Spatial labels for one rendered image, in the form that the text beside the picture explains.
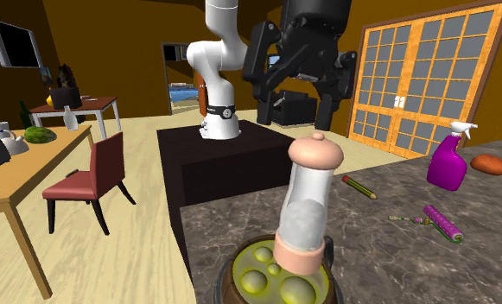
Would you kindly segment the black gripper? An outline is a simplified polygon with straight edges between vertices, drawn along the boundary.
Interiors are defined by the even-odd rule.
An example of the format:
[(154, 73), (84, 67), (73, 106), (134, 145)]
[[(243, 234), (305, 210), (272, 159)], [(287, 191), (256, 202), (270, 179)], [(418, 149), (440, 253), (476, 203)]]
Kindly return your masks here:
[[(340, 102), (353, 95), (357, 53), (338, 52), (338, 40), (346, 30), (351, 3), (352, 0), (283, 0), (281, 31), (270, 21), (253, 27), (243, 79), (252, 84), (252, 95), (258, 101), (258, 124), (271, 124), (271, 93), (290, 76), (317, 80), (313, 86), (320, 104), (315, 128), (330, 130)], [(281, 61), (266, 73), (268, 49), (280, 39)]]

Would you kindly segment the dark robot stand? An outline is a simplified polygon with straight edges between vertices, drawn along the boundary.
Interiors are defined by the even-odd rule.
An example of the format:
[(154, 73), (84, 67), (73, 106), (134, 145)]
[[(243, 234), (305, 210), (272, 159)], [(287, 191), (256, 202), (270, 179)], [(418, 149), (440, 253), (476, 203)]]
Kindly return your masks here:
[(239, 128), (229, 140), (204, 139), (197, 125), (156, 132), (170, 224), (187, 270), (182, 207), (289, 183), (294, 139), (247, 120)]

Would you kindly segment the open doorway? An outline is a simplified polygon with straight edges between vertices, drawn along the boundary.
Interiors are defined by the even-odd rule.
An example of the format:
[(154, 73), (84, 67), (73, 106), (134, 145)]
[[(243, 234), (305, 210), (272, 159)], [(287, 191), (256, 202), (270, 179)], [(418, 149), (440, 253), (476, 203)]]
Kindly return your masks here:
[(161, 42), (164, 87), (169, 115), (198, 106), (199, 90), (195, 70), (187, 61), (188, 45), (188, 42)]

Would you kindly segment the pink clear salt grinder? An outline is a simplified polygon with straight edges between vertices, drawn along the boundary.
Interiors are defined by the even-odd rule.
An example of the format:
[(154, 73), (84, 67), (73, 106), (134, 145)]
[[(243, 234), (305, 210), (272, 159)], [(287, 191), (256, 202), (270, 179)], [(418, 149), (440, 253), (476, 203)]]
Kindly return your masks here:
[(323, 259), (331, 182), (344, 155), (339, 145), (315, 132), (294, 140), (289, 158), (293, 166), (273, 254), (283, 269), (306, 276), (316, 272)]

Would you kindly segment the green pencil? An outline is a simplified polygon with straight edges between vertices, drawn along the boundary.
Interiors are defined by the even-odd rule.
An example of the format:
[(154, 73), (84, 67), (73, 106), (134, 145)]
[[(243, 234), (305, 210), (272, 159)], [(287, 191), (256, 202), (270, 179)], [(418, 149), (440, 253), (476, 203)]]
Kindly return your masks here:
[(358, 190), (360, 193), (364, 194), (369, 199), (376, 200), (378, 198), (377, 195), (373, 191), (371, 191), (370, 189), (362, 186), (357, 181), (355, 181), (354, 179), (350, 178), (348, 175), (344, 175), (342, 177), (342, 180), (347, 185), (349, 185), (350, 187), (353, 187), (354, 189)]

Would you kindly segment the orange sliding lattice door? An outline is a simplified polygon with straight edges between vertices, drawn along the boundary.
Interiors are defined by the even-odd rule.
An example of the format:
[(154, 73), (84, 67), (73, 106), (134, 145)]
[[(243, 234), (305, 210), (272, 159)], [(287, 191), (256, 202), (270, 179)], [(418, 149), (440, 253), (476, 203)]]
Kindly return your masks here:
[(347, 135), (411, 159), (473, 120), (502, 35), (502, 0), (364, 27)]

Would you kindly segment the purple spray bottle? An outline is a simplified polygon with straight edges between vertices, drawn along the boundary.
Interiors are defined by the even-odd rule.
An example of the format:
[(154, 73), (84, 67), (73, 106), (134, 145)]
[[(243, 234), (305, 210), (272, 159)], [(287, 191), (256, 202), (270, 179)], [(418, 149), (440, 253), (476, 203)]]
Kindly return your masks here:
[(463, 133), (470, 139), (470, 130), (477, 124), (452, 122), (451, 134), (437, 147), (429, 163), (427, 182), (442, 189), (457, 191), (467, 173), (467, 164), (457, 152), (457, 145)]

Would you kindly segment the brown table with white legs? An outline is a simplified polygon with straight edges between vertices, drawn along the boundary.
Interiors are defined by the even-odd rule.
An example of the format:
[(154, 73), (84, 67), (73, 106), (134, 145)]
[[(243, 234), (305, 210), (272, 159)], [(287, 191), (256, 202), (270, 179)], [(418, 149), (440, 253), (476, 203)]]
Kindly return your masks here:
[[(105, 123), (103, 119), (103, 112), (106, 111), (110, 106), (112, 107), (116, 119), (116, 124), (118, 130), (121, 131), (121, 123), (118, 115), (117, 107), (117, 97), (97, 97), (94, 101), (88, 101), (84, 99), (82, 101), (82, 106), (77, 109), (71, 109), (71, 112), (75, 115), (95, 115), (98, 121), (98, 128), (102, 139), (106, 139)], [(35, 125), (38, 127), (42, 126), (41, 119), (44, 117), (63, 117), (63, 110), (56, 110), (54, 107), (45, 104), (43, 106), (36, 107), (30, 111), (32, 113)]]

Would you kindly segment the purple paint roller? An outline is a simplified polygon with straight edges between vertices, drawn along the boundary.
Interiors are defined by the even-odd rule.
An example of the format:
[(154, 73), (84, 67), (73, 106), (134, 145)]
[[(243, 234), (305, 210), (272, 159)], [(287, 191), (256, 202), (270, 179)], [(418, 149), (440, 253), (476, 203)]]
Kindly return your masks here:
[(423, 208), (425, 217), (398, 217), (389, 216), (390, 221), (405, 221), (415, 225), (433, 226), (436, 228), (449, 242), (460, 244), (464, 239), (464, 233), (457, 228), (448, 218), (439, 212), (434, 206), (426, 205)]

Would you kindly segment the brown cauldron with green liquid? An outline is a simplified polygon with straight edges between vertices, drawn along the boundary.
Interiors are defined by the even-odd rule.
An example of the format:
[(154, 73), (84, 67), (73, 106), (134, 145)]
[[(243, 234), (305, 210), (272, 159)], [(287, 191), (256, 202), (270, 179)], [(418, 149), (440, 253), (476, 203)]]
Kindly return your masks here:
[(273, 255), (274, 236), (241, 244), (219, 272), (213, 304), (345, 304), (330, 259), (312, 275), (283, 269)]

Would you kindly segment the orange sweet potato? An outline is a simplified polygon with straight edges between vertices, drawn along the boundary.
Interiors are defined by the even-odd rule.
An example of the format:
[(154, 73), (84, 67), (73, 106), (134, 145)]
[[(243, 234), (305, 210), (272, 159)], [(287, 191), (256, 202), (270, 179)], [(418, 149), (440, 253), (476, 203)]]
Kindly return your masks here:
[(486, 174), (502, 175), (502, 159), (495, 155), (477, 155), (471, 160), (470, 166)]

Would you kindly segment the red chair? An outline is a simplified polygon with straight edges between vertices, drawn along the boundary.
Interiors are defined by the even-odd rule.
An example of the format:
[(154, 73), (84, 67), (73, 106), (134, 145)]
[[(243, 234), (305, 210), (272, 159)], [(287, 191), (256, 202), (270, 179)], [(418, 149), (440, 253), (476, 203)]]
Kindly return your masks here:
[(109, 235), (99, 199), (118, 187), (129, 202), (135, 205), (136, 201), (123, 183), (124, 177), (123, 133), (119, 132), (92, 145), (88, 171), (74, 170), (42, 192), (48, 207), (48, 233), (52, 234), (55, 228), (55, 203), (58, 200), (70, 200), (85, 201), (91, 205), (103, 233)]

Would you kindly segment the clear glass bottle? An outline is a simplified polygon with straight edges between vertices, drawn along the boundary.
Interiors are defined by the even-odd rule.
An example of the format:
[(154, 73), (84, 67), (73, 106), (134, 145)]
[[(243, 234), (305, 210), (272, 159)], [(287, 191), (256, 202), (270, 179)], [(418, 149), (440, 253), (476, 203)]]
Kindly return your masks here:
[(78, 119), (75, 116), (75, 114), (71, 111), (69, 105), (64, 106), (64, 124), (67, 127), (68, 130), (70, 131), (75, 131), (79, 127)]

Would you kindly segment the black pot with plant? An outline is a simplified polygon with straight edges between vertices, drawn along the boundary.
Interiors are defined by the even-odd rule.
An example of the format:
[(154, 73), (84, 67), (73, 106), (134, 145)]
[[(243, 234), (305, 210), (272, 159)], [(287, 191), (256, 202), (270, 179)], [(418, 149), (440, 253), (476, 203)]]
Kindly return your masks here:
[(56, 110), (63, 110), (65, 106), (77, 109), (82, 106), (82, 101), (76, 80), (71, 68), (64, 64), (59, 67), (60, 74), (57, 78), (58, 88), (50, 89), (49, 94)]

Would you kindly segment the green watermelon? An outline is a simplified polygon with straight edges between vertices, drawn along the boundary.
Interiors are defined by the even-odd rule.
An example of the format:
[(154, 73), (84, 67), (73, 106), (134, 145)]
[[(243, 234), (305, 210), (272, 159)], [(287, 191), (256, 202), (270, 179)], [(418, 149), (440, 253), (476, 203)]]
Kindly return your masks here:
[(52, 130), (37, 126), (28, 127), (23, 136), (28, 143), (50, 143), (57, 138)]

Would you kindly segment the dark green bottle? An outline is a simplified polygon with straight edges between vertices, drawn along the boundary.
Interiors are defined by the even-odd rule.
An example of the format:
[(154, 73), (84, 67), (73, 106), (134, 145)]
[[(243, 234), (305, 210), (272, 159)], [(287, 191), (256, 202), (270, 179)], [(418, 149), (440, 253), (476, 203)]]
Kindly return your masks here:
[(20, 118), (22, 120), (23, 128), (26, 130), (28, 127), (31, 127), (34, 123), (32, 122), (31, 112), (24, 104), (24, 101), (20, 100), (19, 104), (20, 104)]

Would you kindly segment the light wooden table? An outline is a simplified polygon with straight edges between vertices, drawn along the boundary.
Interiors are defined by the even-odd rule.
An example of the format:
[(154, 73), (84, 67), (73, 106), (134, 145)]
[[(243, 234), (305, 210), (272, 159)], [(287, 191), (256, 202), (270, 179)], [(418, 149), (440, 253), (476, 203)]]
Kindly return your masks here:
[(57, 135), (55, 141), (35, 145), (22, 154), (13, 155), (10, 161), (0, 166), (0, 212), (5, 214), (45, 300), (52, 296), (52, 290), (16, 207), (83, 140), (93, 143), (89, 124), (81, 125), (76, 131), (69, 131), (65, 127), (53, 127), (51, 130)]

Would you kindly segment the silver kettle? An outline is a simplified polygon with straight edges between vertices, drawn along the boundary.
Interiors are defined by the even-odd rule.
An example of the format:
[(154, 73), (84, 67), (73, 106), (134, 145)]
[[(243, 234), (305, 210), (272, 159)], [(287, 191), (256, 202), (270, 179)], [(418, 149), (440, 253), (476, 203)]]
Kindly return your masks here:
[(18, 155), (29, 150), (23, 136), (17, 136), (9, 129), (8, 122), (0, 122), (0, 140), (3, 142), (10, 155)]

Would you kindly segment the wall television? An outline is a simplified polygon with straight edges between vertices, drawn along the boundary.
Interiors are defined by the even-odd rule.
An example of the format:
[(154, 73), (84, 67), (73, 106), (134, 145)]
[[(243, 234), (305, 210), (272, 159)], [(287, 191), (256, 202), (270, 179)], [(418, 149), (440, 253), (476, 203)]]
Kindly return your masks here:
[(0, 65), (11, 68), (43, 67), (31, 30), (0, 21)]

